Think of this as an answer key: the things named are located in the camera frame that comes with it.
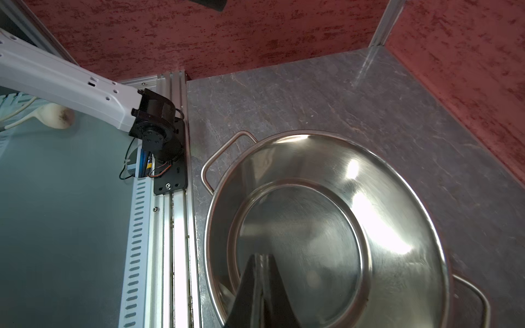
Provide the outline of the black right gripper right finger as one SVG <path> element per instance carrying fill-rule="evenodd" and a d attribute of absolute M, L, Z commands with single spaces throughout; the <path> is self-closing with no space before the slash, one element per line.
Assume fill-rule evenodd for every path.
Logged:
<path fill-rule="evenodd" d="M 261 283 L 261 327 L 299 327 L 271 254 L 261 254 Z"/>

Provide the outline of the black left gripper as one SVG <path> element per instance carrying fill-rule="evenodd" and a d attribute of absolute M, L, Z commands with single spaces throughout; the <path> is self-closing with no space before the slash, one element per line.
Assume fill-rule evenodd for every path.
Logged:
<path fill-rule="evenodd" d="M 227 0 L 190 0 L 196 4 L 203 5 L 206 8 L 222 12 L 227 4 Z"/>

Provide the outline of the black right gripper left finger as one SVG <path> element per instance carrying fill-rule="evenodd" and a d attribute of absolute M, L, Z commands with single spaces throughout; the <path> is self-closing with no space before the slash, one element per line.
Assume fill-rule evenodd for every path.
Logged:
<path fill-rule="evenodd" d="M 261 269 L 263 256 L 253 254 L 247 261 L 235 301 L 224 327 L 262 327 L 263 287 Z"/>

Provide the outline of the stainless steel pot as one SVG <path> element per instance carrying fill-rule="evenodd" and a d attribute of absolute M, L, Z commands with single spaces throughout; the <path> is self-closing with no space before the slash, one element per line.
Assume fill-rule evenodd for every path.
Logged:
<path fill-rule="evenodd" d="M 253 254 L 277 263 L 299 327 L 449 327 L 454 274 L 427 209 L 383 159 L 340 135 L 289 131 L 225 171 L 206 216 L 205 273 L 224 326 Z"/>

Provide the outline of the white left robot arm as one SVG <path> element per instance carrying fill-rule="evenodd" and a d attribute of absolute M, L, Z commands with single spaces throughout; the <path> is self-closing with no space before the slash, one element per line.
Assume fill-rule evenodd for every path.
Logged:
<path fill-rule="evenodd" d="M 5 30 L 1 31 L 1 85 L 31 95 L 11 116 L 39 98 L 48 102 L 2 126 L 2 131 L 32 118 L 66 129 L 74 123 L 74 113 L 81 112 L 140 139 L 144 150 L 158 161 L 176 161 L 184 150 L 184 115 L 171 100 L 149 89 L 105 79 Z"/>

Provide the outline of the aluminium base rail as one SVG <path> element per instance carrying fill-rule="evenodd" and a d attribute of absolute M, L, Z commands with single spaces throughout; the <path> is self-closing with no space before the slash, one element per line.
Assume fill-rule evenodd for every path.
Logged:
<path fill-rule="evenodd" d="M 136 139 L 137 150 L 143 143 Z M 200 327 L 200 300 L 194 209 L 187 157 L 188 185 L 156 196 L 154 157 L 138 174 L 152 180 L 144 327 Z"/>

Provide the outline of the aluminium corner post left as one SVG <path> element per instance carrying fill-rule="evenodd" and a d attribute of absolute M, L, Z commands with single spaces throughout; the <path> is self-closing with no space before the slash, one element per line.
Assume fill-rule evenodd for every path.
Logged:
<path fill-rule="evenodd" d="M 403 12 L 406 0 L 390 0 L 370 41 L 369 47 L 384 46 Z"/>

